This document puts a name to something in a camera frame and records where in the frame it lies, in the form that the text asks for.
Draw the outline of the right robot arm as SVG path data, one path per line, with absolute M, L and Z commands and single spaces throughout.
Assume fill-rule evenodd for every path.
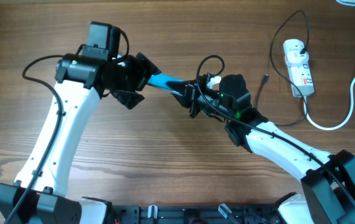
M 315 149 L 284 133 L 250 100 L 241 75 L 204 75 L 166 83 L 192 116 L 200 110 L 226 119 L 236 146 L 267 158 L 292 175 L 303 189 L 278 206 L 287 223 L 355 223 L 355 156 Z

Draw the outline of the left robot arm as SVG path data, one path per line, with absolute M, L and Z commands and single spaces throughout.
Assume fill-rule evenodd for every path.
M 86 44 L 58 56 L 52 105 L 39 138 L 13 184 L 0 184 L 6 223 L 110 223 L 111 202 L 66 198 L 69 174 L 86 124 L 100 100 L 112 95 L 128 109 L 159 73 L 144 55 L 119 55 L 119 27 L 93 22 Z

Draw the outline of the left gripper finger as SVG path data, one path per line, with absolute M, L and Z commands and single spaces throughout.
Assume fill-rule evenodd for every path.
M 144 68 L 144 77 L 148 81 L 152 75 L 159 75 L 161 70 L 143 53 L 138 52 L 136 55 L 138 63 Z
M 144 100 L 144 96 L 135 91 L 115 90 L 111 94 L 129 110 Z

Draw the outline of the smartphone with cyan screen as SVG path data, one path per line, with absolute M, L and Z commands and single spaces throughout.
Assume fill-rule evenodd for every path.
M 148 80 L 147 85 L 157 88 L 157 89 L 160 89 L 160 90 L 167 91 L 167 92 L 174 94 L 174 95 L 181 96 L 181 94 L 178 91 L 173 90 L 171 87 L 169 87 L 167 85 L 167 82 L 181 82 L 181 81 L 182 80 L 180 80 L 180 79 L 160 73 L 157 75 L 152 75 L 150 77 L 150 79 Z

